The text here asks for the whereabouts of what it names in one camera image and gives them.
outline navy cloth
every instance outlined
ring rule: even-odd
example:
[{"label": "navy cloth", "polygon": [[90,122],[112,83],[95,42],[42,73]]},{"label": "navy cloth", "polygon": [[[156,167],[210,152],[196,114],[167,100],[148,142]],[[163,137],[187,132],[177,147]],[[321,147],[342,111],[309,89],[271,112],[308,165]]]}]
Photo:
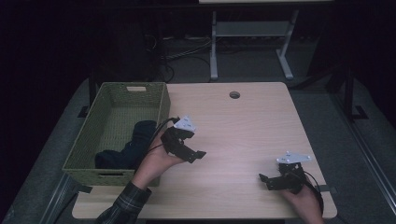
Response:
[{"label": "navy cloth", "polygon": [[156,124],[153,120],[137,122],[134,126],[132,140],[125,144],[121,152],[104,150],[96,153],[96,169],[137,169],[144,159],[151,136],[155,133]]}]

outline person's left hand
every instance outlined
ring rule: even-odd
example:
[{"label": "person's left hand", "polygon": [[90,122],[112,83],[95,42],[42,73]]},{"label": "person's left hand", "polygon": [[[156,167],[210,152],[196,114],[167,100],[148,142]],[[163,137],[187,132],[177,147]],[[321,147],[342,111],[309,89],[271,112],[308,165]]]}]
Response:
[{"label": "person's left hand", "polygon": [[166,153],[162,145],[162,135],[163,132],[157,134],[148,149],[148,154],[145,159],[142,160],[139,169],[134,174],[132,183],[140,189],[146,189],[153,179],[162,175],[173,165],[183,162],[181,158]]}]

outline wrist-mounted device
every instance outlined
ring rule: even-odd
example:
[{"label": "wrist-mounted device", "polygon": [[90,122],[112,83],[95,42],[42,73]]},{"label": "wrist-mounted device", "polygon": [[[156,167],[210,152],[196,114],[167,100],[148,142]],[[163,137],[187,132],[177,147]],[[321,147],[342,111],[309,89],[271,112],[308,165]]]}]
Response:
[{"label": "wrist-mounted device", "polygon": [[184,145],[186,138],[192,138],[194,136],[195,126],[191,123],[190,118],[186,116],[183,119],[172,119],[172,121],[174,125],[166,129],[165,133],[161,136],[166,152],[170,152],[189,163],[193,163],[196,159],[201,159],[206,152],[195,152]]},{"label": "wrist-mounted device", "polygon": [[304,171],[303,166],[301,165],[302,161],[311,160],[310,156],[287,152],[285,156],[276,159],[279,166],[280,176],[273,178],[268,178],[268,176],[262,174],[259,174],[259,176],[261,181],[267,185],[269,190],[288,189],[293,194],[297,194],[301,191],[303,186],[306,185],[314,192],[320,206],[320,211],[323,214],[323,198],[321,196],[320,189],[316,189],[306,179],[305,174],[308,173]]}]

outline wooden table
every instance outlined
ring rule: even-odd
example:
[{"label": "wooden table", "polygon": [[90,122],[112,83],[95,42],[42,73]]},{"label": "wooden table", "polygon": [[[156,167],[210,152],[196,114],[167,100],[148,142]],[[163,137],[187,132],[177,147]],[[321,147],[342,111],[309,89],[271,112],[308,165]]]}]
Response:
[{"label": "wooden table", "polygon": [[[276,158],[286,151],[310,155],[304,169],[320,185],[325,180],[315,160],[289,91],[283,83],[207,83],[168,85],[170,116],[189,115],[197,130],[185,141],[207,154],[194,163],[172,167],[161,177],[139,218],[292,218],[296,214],[277,191],[268,190],[259,173],[279,176]],[[233,99],[230,92],[238,91]],[[80,193],[75,218],[96,218],[123,187],[93,187]],[[324,217],[337,210],[330,192],[322,192]]]}]

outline human hand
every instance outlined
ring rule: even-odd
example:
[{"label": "human hand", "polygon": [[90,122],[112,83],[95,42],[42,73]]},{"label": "human hand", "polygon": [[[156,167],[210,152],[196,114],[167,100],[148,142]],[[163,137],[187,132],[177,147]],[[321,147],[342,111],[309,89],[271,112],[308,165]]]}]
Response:
[{"label": "human hand", "polygon": [[318,199],[307,185],[303,185],[297,194],[287,189],[280,190],[280,194],[292,205],[294,211],[306,224],[324,224]]},{"label": "human hand", "polygon": [[183,162],[181,158],[167,154],[162,145],[162,135],[163,132],[157,134],[151,146],[148,148],[148,154],[142,160],[139,169],[134,174],[132,183],[140,189],[146,189],[153,179],[162,175],[173,165]]}]

